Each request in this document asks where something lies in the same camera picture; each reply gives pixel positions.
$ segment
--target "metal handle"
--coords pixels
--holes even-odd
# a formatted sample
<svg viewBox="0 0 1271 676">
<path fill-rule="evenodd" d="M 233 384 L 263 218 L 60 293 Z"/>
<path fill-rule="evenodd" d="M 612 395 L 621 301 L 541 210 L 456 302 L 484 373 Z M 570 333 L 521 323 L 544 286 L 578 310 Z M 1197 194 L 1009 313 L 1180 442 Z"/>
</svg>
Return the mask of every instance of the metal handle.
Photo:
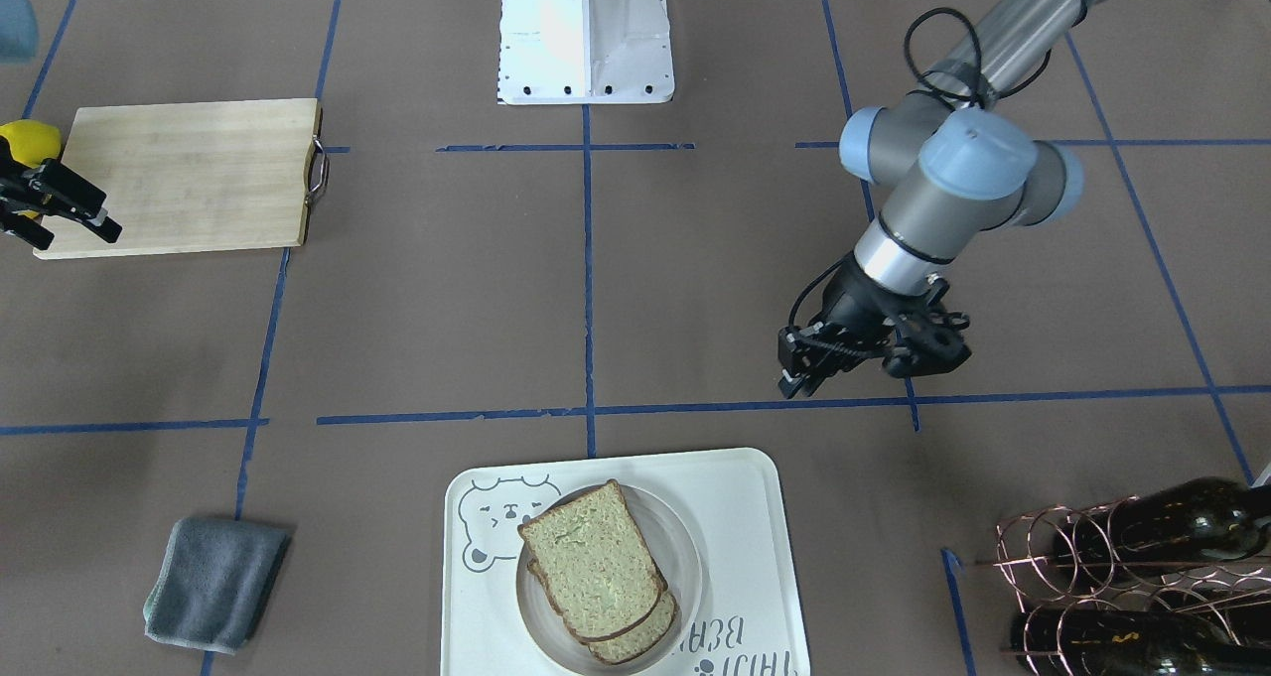
<svg viewBox="0 0 1271 676">
<path fill-rule="evenodd" d="M 330 159 L 327 155 L 327 147 L 322 146 L 318 136 L 314 136 L 314 152 L 322 155 L 322 161 L 318 165 L 318 183 L 309 184 L 309 192 L 305 193 L 305 206 L 313 206 L 314 202 L 318 202 L 318 197 L 327 193 L 327 179 L 330 179 Z M 309 168 L 309 175 L 313 177 L 313 165 Z"/>
</svg>

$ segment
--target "bottle neck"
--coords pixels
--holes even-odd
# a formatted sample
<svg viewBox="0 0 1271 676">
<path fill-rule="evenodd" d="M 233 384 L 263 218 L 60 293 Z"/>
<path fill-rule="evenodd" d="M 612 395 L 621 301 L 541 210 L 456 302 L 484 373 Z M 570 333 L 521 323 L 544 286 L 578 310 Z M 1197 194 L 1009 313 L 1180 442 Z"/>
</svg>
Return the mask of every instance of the bottle neck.
<svg viewBox="0 0 1271 676">
<path fill-rule="evenodd" d="M 1271 649 L 1211 644 L 1205 647 L 1206 676 L 1271 675 Z"/>
<path fill-rule="evenodd" d="M 1271 485 L 1251 488 L 1242 497 L 1240 503 L 1258 527 L 1271 525 Z"/>
</svg>

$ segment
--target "yellow object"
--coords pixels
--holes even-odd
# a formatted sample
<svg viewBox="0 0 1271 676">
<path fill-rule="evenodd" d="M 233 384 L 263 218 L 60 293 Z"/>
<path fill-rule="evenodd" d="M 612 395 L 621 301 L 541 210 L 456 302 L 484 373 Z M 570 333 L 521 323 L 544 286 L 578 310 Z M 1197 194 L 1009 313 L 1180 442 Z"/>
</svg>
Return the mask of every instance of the yellow object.
<svg viewBox="0 0 1271 676">
<path fill-rule="evenodd" d="M 0 137 L 9 141 L 13 159 L 22 161 L 27 168 L 34 168 L 50 156 L 58 156 L 62 152 L 61 131 L 39 121 L 13 121 L 0 125 Z"/>
</svg>

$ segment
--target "blue joint cap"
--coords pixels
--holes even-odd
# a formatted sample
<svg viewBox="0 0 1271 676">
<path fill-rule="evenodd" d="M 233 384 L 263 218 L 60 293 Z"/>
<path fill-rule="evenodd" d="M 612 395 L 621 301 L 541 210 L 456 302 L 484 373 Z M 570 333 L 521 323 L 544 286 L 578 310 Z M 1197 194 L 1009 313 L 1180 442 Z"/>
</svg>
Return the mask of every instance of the blue joint cap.
<svg viewBox="0 0 1271 676">
<path fill-rule="evenodd" d="M 999 199 L 1023 187 L 1037 164 L 1032 139 L 993 112 L 953 112 L 923 144 L 918 165 L 942 191 L 966 199 Z"/>
<path fill-rule="evenodd" d="M 862 107 L 853 112 L 839 139 L 839 161 L 843 168 L 867 183 L 873 183 L 869 173 L 869 136 L 882 111 L 881 107 Z"/>
<path fill-rule="evenodd" d="M 1046 144 L 1055 152 L 1059 152 L 1059 159 L 1064 161 L 1064 193 L 1063 197 L 1059 197 L 1059 205 L 1055 206 L 1050 217 L 1037 222 L 1040 225 L 1054 222 L 1054 220 L 1068 215 L 1077 206 L 1077 201 L 1080 199 L 1082 193 L 1085 191 L 1085 168 L 1083 168 L 1077 155 L 1071 150 L 1068 150 L 1068 147 L 1051 142 Z"/>
<path fill-rule="evenodd" d="M 27 62 L 36 57 L 39 30 L 28 0 L 0 0 L 0 62 Z"/>
</svg>

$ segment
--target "plate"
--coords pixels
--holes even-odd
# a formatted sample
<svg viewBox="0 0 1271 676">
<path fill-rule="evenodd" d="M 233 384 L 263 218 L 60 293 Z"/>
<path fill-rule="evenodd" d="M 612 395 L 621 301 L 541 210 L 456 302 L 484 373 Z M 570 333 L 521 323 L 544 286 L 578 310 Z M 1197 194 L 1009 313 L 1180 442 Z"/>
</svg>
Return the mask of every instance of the plate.
<svg viewBox="0 0 1271 676">
<path fill-rule="evenodd" d="M 564 504 L 599 487 L 591 485 L 574 490 L 563 496 L 552 507 Z M 525 629 L 552 661 L 582 676 L 639 673 L 667 657 L 684 639 L 689 626 L 693 625 L 705 590 L 702 557 L 698 554 L 693 536 L 680 516 L 666 502 L 648 490 L 625 484 L 620 487 L 623 497 L 627 498 L 627 508 L 630 510 L 641 535 L 644 535 L 644 544 L 648 545 L 649 554 L 653 554 L 653 562 L 662 571 L 667 588 L 680 604 L 675 621 L 653 648 L 627 663 L 610 666 L 600 662 L 591 656 L 585 646 L 573 639 L 559 614 L 552 609 L 543 586 L 527 569 L 531 559 L 527 548 L 521 549 L 516 564 L 516 600 L 521 607 Z"/>
</svg>

